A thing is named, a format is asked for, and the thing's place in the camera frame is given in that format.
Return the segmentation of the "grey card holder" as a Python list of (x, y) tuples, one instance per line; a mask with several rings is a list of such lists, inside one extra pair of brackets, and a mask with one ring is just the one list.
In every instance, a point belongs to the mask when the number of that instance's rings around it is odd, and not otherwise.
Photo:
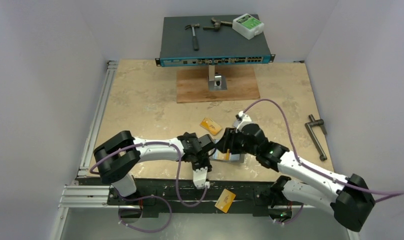
[(225, 162), (225, 163), (236, 163), (242, 164), (245, 162), (244, 154), (231, 154), (229, 151), (222, 153), (217, 149), (212, 149), (208, 152), (208, 155), (212, 161)]

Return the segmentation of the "single orange credit card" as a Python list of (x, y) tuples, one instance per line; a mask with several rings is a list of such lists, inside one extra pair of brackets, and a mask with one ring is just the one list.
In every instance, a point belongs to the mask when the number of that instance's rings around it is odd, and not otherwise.
[(227, 213), (235, 200), (236, 194), (231, 192), (228, 189), (224, 189), (222, 193), (220, 194), (219, 198), (217, 199), (215, 203), (215, 207), (222, 211), (223, 213)]

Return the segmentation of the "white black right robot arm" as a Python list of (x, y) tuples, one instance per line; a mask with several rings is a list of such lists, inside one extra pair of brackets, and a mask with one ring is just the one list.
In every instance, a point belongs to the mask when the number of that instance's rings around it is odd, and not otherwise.
[(226, 128), (215, 148), (224, 154), (252, 155), (263, 167), (300, 180), (302, 183), (288, 181), (273, 187), (272, 200), (278, 204), (289, 200), (323, 208), (353, 232), (361, 231), (376, 205), (361, 176), (337, 174), (303, 160), (288, 147), (270, 141), (256, 123)]

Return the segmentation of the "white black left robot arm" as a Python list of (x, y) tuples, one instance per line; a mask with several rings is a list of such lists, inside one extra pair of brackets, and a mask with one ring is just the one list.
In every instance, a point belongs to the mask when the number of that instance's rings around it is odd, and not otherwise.
[(132, 205), (139, 199), (137, 185), (129, 174), (136, 164), (159, 160), (191, 163), (194, 186), (208, 189), (210, 152), (214, 148), (214, 140), (208, 134), (185, 132), (171, 139), (155, 140), (133, 137), (129, 130), (123, 130), (93, 150), (95, 165), (90, 173), (99, 175), (103, 184), (112, 185), (120, 199)]

